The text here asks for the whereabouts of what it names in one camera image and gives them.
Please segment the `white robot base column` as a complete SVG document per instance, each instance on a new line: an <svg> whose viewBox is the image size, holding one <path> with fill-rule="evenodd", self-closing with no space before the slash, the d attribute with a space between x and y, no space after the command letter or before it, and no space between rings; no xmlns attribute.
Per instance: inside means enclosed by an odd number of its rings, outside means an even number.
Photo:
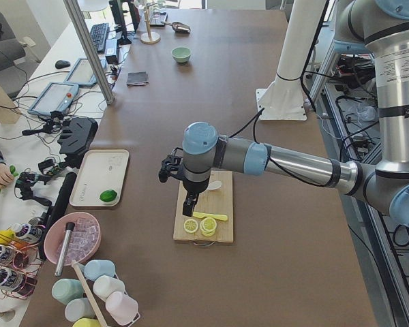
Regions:
<svg viewBox="0 0 409 327"><path fill-rule="evenodd" d="M328 1L321 0L297 0L293 3L275 80L267 88L256 90L260 120L307 119L301 78L328 5Z"/></svg>

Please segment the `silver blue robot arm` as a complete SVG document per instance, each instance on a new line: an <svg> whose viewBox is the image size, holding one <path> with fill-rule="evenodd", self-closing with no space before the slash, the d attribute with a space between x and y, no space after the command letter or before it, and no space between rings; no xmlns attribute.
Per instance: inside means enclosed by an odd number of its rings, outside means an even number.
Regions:
<svg viewBox="0 0 409 327"><path fill-rule="evenodd" d="M193 123L184 133L179 169L187 192L184 215L193 213L211 169L221 168L257 176L269 171L335 188L409 227L409 1L341 1L335 37L363 42L374 55L381 160L342 163Z"/></svg>

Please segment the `person's hand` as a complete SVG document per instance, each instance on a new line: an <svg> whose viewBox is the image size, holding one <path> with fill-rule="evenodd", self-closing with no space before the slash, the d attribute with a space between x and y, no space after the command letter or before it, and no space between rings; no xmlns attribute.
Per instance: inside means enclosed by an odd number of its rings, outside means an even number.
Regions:
<svg viewBox="0 0 409 327"><path fill-rule="evenodd" d="M10 185L14 181L14 175L10 172L10 168L4 163L0 163L0 189Z"/></svg>

